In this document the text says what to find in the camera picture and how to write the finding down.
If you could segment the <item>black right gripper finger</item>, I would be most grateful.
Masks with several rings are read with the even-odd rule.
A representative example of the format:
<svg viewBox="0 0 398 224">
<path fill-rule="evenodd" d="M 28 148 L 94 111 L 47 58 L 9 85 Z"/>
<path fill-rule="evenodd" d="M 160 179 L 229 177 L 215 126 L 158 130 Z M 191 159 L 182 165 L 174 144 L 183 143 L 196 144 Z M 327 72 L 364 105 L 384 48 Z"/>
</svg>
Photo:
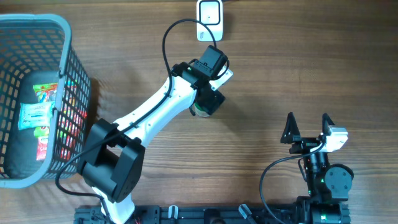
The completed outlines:
<svg viewBox="0 0 398 224">
<path fill-rule="evenodd" d="M 320 133 L 321 136 L 329 136 L 332 132 L 332 128 L 335 126 L 332 119 L 329 117 L 327 113 L 322 115 L 322 131 Z"/>
<path fill-rule="evenodd" d="M 283 144 L 293 144 L 301 141 L 300 131 L 293 112 L 287 115 L 287 121 L 282 133 L 280 142 Z"/>
</svg>

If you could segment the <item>green lid jar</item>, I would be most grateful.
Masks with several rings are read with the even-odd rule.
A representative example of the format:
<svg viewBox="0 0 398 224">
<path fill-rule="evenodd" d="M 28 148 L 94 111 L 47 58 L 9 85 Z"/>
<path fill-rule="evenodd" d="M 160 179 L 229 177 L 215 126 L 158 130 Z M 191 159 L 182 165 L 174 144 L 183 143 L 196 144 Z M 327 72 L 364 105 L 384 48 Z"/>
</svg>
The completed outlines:
<svg viewBox="0 0 398 224">
<path fill-rule="evenodd" d="M 202 118 L 207 118 L 210 116 L 207 112 L 199 109 L 199 107 L 196 104 L 193 105 L 193 110 L 197 116 L 200 116 Z"/>
</svg>

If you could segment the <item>green gummy worms bag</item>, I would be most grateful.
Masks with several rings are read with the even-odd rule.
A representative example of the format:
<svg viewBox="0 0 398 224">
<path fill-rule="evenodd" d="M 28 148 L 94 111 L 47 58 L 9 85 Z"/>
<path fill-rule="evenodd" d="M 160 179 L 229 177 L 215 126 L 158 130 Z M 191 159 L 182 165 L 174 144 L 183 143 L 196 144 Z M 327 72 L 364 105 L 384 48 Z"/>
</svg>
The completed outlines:
<svg viewBox="0 0 398 224">
<path fill-rule="evenodd" d="M 73 93 L 76 93 L 77 87 L 76 85 L 72 86 L 70 81 L 68 81 L 67 87 L 70 87 L 70 90 Z M 58 83 L 37 84 L 33 85 L 32 88 L 38 99 L 38 103 L 56 100 Z M 72 95 L 69 95 L 68 102 L 74 104 L 75 98 Z"/>
</svg>

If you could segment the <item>red white small carton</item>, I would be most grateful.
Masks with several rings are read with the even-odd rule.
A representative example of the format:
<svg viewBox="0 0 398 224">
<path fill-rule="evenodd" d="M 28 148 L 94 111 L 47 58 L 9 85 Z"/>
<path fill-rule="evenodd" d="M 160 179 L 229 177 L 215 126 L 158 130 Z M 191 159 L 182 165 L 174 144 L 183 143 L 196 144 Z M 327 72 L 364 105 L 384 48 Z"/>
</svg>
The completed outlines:
<svg viewBox="0 0 398 224">
<path fill-rule="evenodd" d="M 74 125 L 71 121 L 67 121 L 65 118 L 62 118 L 58 124 L 61 126 L 61 128 L 67 130 L 68 134 L 64 133 L 63 131 L 59 131 L 57 133 L 57 137 L 62 140 L 66 147 L 74 148 L 76 141 L 73 138 L 79 137 L 80 130 L 78 128 L 81 127 L 83 119 L 87 117 L 87 112 L 78 110 L 75 113 L 68 110 L 67 113 L 73 116 L 73 121 L 76 123 L 76 125 Z M 46 157 L 49 132 L 50 128 L 48 126 L 36 127 L 34 129 L 34 136 L 38 139 L 36 156 L 37 161 L 42 161 Z"/>
</svg>

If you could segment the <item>light blue tissue pack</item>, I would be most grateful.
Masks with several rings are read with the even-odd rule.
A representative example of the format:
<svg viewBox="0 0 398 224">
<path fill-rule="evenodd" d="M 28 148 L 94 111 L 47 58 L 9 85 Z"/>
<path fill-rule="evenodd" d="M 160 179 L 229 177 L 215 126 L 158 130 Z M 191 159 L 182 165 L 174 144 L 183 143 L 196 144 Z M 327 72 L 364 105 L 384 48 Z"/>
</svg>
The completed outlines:
<svg viewBox="0 0 398 224">
<path fill-rule="evenodd" d="M 50 126 L 54 101 L 36 104 L 21 103 L 18 129 L 29 129 L 41 126 Z"/>
</svg>

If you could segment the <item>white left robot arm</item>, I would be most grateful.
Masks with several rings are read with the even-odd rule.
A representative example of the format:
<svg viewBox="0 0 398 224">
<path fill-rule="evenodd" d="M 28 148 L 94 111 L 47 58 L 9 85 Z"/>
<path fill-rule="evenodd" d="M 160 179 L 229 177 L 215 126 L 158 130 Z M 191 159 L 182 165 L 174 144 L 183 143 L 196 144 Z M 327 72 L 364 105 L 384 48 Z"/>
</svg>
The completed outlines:
<svg viewBox="0 0 398 224">
<path fill-rule="evenodd" d="M 174 65 L 163 87 L 133 112 L 91 128 L 77 171 L 102 199 L 91 223 L 126 223 L 135 211 L 146 147 L 179 113 L 208 117 L 224 102 L 219 92 L 232 76 L 227 56 L 210 45 L 198 60 Z"/>
</svg>

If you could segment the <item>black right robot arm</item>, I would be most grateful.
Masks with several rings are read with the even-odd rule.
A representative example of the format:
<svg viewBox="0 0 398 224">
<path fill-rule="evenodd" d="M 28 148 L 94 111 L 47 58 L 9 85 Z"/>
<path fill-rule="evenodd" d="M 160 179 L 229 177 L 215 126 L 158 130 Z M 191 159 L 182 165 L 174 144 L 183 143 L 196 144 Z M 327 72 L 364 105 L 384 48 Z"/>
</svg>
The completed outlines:
<svg viewBox="0 0 398 224">
<path fill-rule="evenodd" d="M 322 131 L 314 138 L 302 137 L 292 112 L 287 115 L 281 143 L 290 144 L 289 153 L 299 156 L 299 166 L 308 187 L 308 196 L 299 196 L 294 203 L 292 223 L 349 223 L 348 206 L 354 173 L 343 164 L 330 164 L 329 153 L 341 149 L 348 140 L 348 131 L 337 126 L 325 113 Z"/>
</svg>

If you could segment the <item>white barcode scanner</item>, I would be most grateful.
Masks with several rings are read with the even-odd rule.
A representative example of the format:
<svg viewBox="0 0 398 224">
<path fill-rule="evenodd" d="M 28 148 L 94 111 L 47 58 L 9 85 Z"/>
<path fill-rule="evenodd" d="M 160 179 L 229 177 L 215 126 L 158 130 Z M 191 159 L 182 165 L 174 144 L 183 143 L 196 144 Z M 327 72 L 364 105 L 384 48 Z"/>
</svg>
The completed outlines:
<svg viewBox="0 0 398 224">
<path fill-rule="evenodd" d="M 223 38 L 223 2 L 222 0 L 198 0 L 197 20 L 209 28 L 215 40 Z"/>
</svg>

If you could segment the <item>grey plastic shopping basket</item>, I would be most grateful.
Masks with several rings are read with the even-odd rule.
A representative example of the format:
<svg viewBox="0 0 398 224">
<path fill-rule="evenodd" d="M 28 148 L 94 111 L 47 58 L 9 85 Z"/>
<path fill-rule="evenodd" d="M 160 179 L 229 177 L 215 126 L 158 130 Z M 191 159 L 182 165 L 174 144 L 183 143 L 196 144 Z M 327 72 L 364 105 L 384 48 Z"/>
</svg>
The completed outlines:
<svg viewBox="0 0 398 224">
<path fill-rule="evenodd" d="M 68 81 L 76 85 L 73 93 Z M 34 129 L 18 129 L 21 103 L 36 104 L 32 86 L 58 83 L 50 120 L 47 154 L 37 161 L 38 139 Z M 68 102 L 69 95 L 75 103 Z M 86 111 L 88 115 L 91 80 L 72 46 L 69 23 L 55 14 L 3 14 L 1 16 L 1 187 L 23 189 L 40 180 L 66 179 L 76 172 L 74 156 L 81 152 L 86 138 L 87 117 L 83 119 L 74 148 L 66 147 L 59 131 L 68 134 L 58 122 L 67 112 Z"/>
</svg>

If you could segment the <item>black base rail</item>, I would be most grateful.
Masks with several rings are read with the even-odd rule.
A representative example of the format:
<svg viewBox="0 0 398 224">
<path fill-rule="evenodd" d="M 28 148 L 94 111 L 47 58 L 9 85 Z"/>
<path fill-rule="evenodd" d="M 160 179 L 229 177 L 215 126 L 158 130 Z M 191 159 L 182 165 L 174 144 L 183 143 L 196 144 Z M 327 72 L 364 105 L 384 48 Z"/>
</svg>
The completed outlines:
<svg viewBox="0 0 398 224">
<path fill-rule="evenodd" d="M 160 207 L 138 206 L 130 224 L 205 223 L 336 223 L 349 224 L 347 205 L 279 205 L 269 211 L 262 207 Z"/>
</svg>

